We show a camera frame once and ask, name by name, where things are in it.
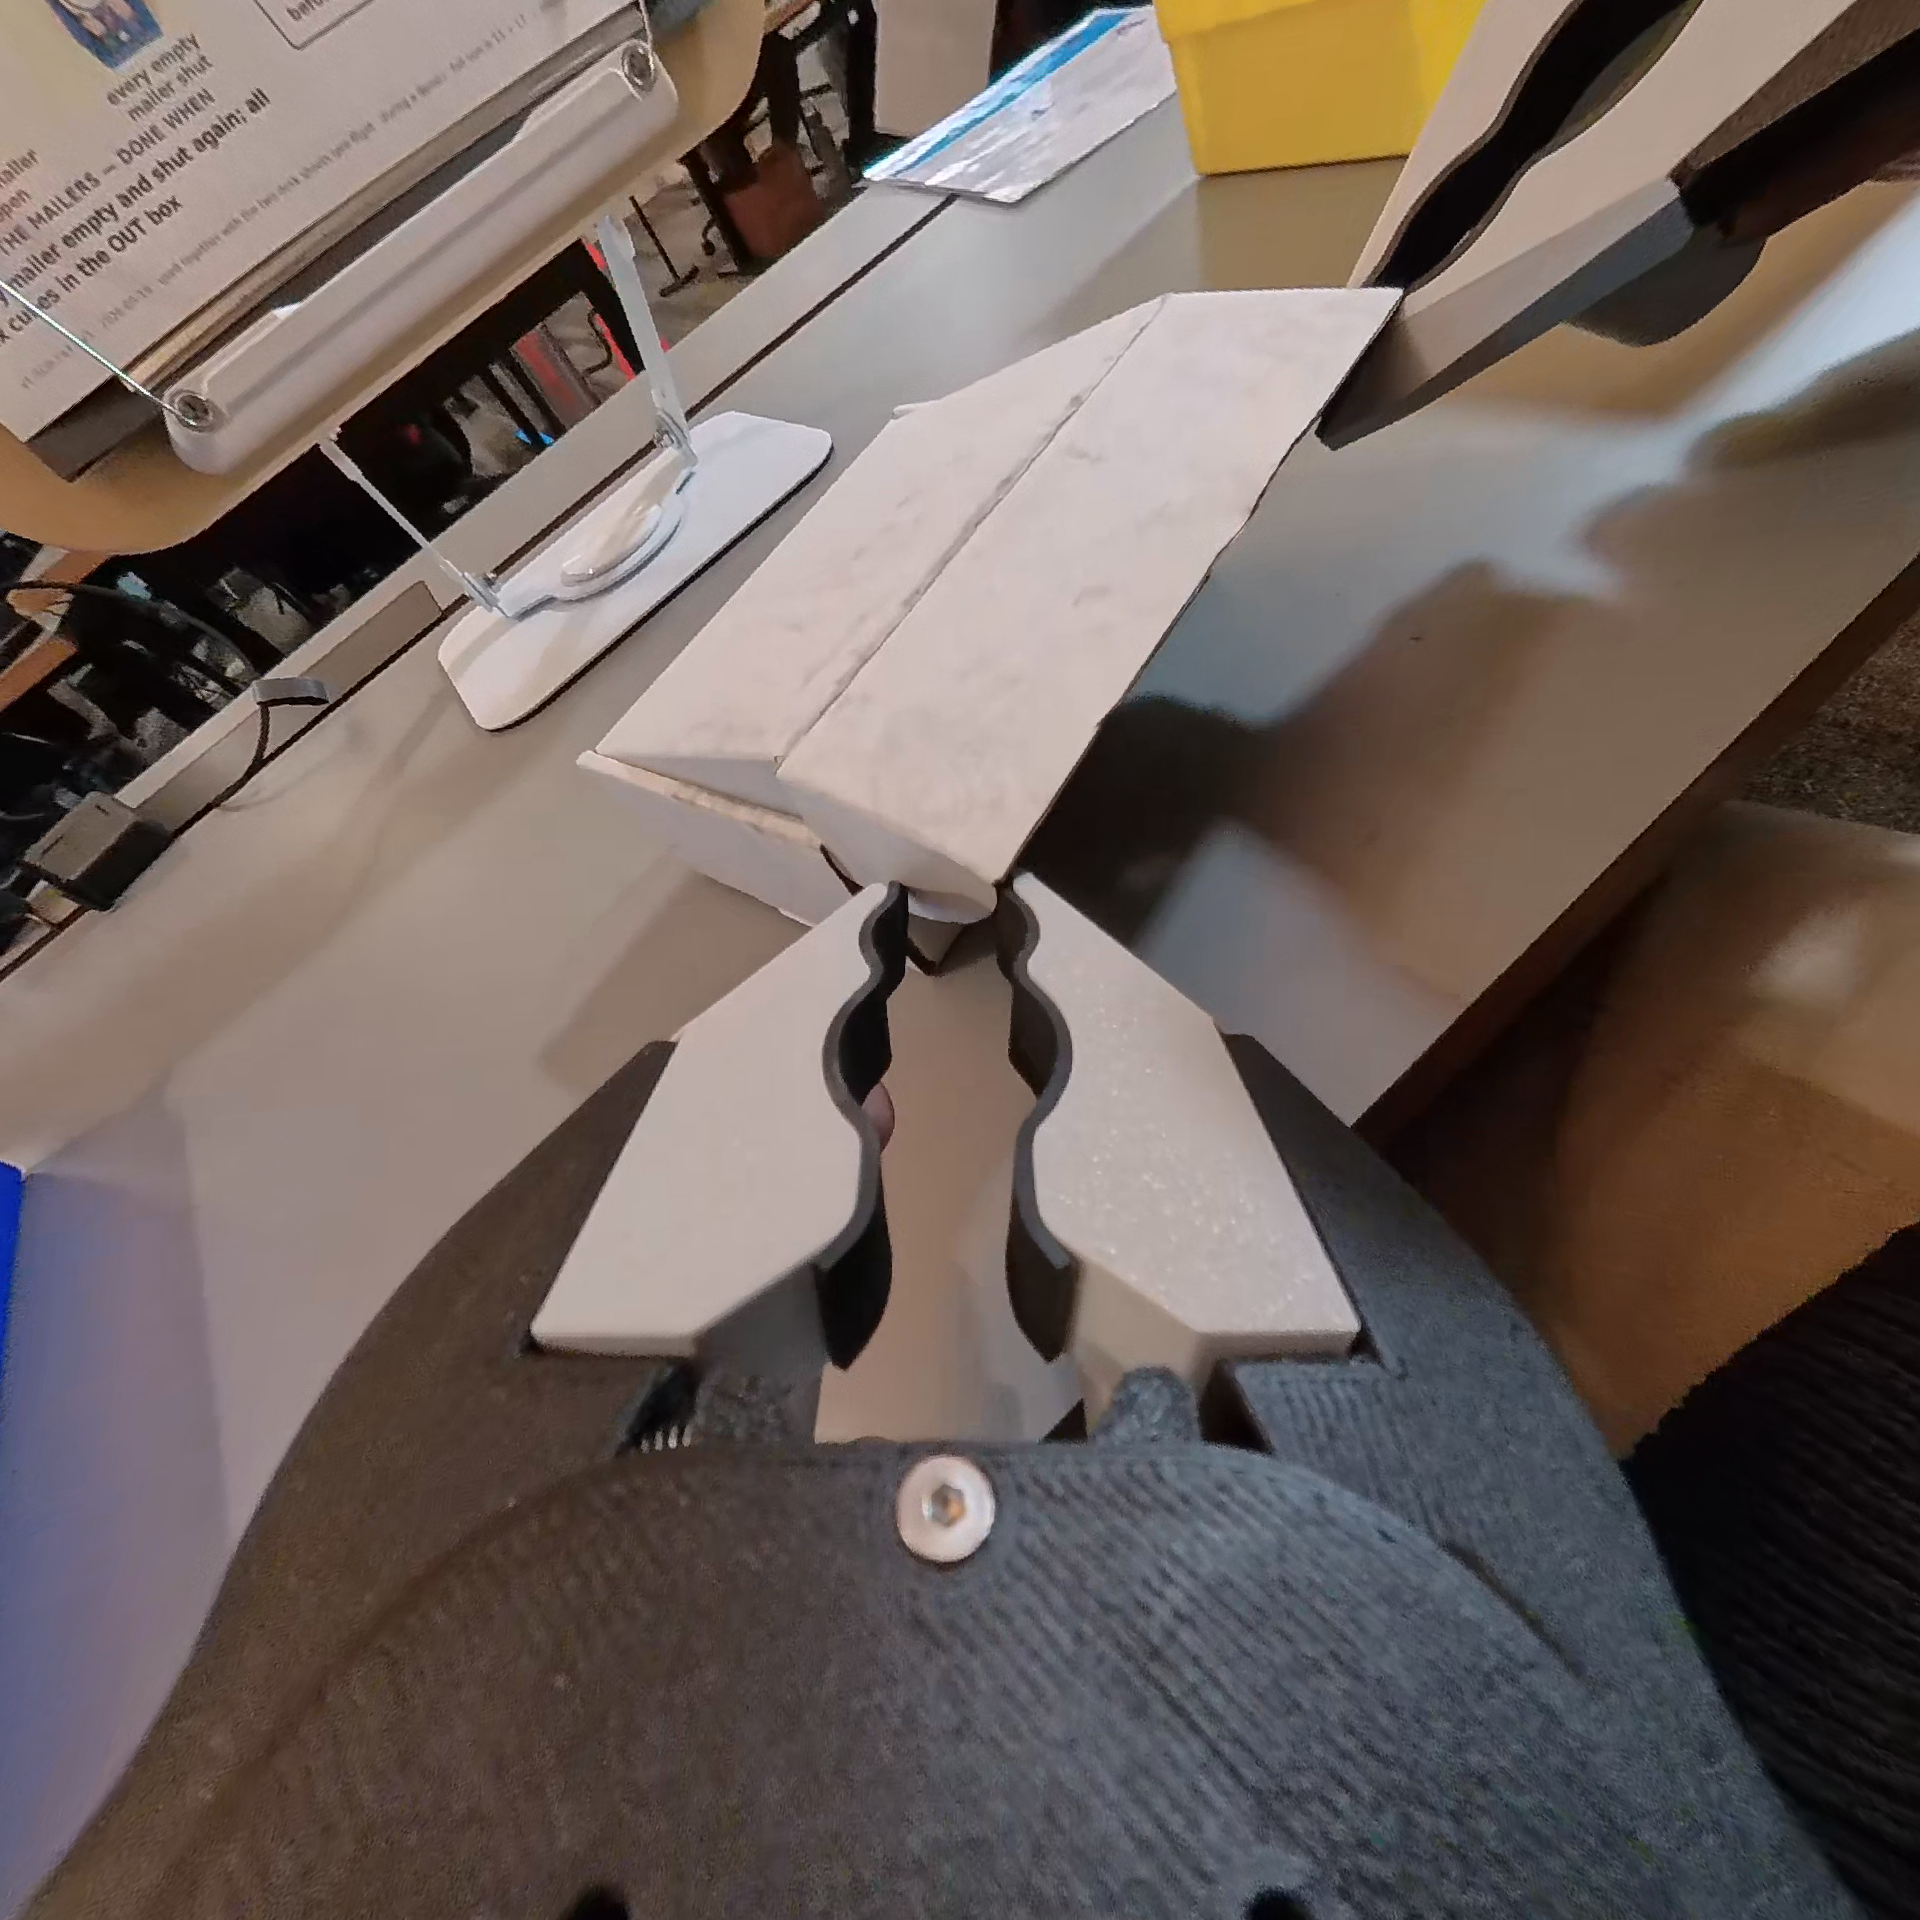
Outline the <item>white instruction stand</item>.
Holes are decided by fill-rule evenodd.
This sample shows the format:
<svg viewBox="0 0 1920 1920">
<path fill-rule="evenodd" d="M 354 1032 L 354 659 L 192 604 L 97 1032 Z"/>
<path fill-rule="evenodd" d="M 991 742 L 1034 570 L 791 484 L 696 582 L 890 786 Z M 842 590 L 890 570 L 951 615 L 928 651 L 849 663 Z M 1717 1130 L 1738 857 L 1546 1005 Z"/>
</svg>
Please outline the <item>white instruction stand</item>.
<svg viewBox="0 0 1920 1920">
<path fill-rule="evenodd" d="M 10 432 L 45 432 L 439 131 L 633 31 L 616 0 L 10 0 Z"/>
</svg>

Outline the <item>yellow plastic bin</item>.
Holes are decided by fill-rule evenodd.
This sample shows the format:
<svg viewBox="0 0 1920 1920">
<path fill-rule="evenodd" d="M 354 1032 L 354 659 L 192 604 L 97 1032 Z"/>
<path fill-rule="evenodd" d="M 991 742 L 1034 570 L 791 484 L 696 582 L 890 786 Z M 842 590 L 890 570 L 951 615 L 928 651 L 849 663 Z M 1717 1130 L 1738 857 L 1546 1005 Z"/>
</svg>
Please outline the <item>yellow plastic bin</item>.
<svg viewBox="0 0 1920 1920">
<path fill-rule="evenodd" d="M 1156 0 L 1204 179 L 1409 160 L 1478 0 Z"/>
</svg>

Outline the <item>person's dark clothing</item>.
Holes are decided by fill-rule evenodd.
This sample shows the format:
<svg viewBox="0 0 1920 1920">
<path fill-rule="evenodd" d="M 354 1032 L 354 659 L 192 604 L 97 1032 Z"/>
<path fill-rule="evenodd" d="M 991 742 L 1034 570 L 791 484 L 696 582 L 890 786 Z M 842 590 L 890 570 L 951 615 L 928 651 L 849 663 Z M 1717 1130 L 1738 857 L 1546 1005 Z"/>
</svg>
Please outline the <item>person's dark clothing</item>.
<svg viewBox="0 0 1920 1920">
<path fill-rule="evenodd" d="M 1920 1228 L 1701 1376 L 1623 1460 L 1780 1799 L 1920 1914 Z"/>
</svg>

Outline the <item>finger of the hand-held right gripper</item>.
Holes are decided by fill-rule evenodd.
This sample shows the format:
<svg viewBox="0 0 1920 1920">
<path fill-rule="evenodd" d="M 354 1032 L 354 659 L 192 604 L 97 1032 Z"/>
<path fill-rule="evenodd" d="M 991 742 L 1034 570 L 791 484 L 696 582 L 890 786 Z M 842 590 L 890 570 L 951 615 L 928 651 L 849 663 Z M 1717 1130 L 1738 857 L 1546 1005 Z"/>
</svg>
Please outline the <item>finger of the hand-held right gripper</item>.
<svg viewBox="0 0 1920 1920">
<path fill-rule="evenodd" d="M 1681 0 L 1478 7 L 1355 292 L 1698 292 L 1698 235 L 1603 120 L 1670 52 Z"/>
<path fill-rule="evenodd" d="M 1603 120 L 1623 131 L 1636 179 L 1681 182 L 1692 164 L 1731 160 L 1788 103 L 1829 94 L 1852 66 L 1920 66 L 1912 0 L 1698 0 L 1670 52 Z M 1427 398 L 1502 371 L 1546 327 L 1575 325 L 1603 292 L 1394 292 L 1403 308 L 1355 361 L 1324 411 L 1327 444 L 1422 411 Z"/>
</svg>

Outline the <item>white cardboard mailer box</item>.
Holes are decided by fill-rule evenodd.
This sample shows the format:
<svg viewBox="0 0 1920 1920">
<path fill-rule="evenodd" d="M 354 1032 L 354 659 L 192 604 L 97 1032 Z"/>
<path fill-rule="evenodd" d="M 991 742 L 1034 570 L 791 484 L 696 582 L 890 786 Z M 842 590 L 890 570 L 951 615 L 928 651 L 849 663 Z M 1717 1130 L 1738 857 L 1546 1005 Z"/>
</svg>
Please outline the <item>white cardboard mailer box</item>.
<svg viewBox="0 0 1920 1920">
<path fill-rule="evenodd" d="M 577 757 L 696 872 L 816 924 L 991 911 L 1394 292 L 1204 292 L 902 409 Z"/>
</svg>

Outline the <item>white leaflet with blue stripe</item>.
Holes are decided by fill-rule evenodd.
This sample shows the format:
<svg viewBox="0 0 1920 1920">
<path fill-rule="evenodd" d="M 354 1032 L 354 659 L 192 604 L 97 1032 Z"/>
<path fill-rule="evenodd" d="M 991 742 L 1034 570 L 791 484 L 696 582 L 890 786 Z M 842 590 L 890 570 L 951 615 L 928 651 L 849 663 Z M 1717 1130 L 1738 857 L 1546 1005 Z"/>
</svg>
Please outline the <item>white leaflet with blue stripe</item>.
<svg viewBox="0 0 1920 1920">
<path fill-rule="evenodd" d="M 1149 7 L 1092 7 L 1076 23 L 1004 66 L 983 101 L 865 171 L 928 198 L 1025 204 L 1170 103 L 1180 71 Z"/>
</svg>

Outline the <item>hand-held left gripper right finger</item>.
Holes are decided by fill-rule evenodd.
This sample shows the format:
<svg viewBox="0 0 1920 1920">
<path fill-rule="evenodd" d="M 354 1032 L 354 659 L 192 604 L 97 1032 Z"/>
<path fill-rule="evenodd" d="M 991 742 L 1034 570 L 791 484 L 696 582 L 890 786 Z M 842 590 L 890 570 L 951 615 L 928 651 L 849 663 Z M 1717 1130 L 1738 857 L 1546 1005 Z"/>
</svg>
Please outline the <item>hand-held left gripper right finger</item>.
<svg viewBox="0 0 1920 1920">
<path fill-rule="evenodd" d="M 1004 1300 L 1088 1416 L 1123 1376 L 1348 1364 L 1360 1312 L 1215 1017 L 1041 872 L 1002 890 L 991 946 L 1034 1093 Z"/>
</svg>

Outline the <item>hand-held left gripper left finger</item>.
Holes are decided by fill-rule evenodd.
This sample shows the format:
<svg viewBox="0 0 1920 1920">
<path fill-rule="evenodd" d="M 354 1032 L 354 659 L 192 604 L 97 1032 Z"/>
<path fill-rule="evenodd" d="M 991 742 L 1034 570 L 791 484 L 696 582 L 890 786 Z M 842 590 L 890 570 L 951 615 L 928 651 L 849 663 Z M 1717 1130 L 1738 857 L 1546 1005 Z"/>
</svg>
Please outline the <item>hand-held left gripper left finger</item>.
<svg viewBox="0 0 1920 1920">
<path fill-rule="evenodd" d="M 669 1040 L 535 1312 L 545 1353 L 857 1365 L 897 1287 L 870 1096 L 902 975 L 905 897 L 865 890 Z"/>
</svg>

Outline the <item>black power adapter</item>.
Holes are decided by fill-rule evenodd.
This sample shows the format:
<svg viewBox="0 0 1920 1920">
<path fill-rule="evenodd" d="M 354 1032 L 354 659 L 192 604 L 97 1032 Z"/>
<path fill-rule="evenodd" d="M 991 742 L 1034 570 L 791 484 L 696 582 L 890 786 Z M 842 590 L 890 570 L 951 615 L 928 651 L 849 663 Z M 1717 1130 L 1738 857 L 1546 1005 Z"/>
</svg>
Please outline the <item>black power adapter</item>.
<svg viewBox="0 0 1920 1920">
<path fill-rule="evenodd" d="M 71 908 L 106 911 L 162 845 L 162 823 L 116 797 L 85 797 L 18 857 L 18 866 L 57 890 Z"/>
</svg>

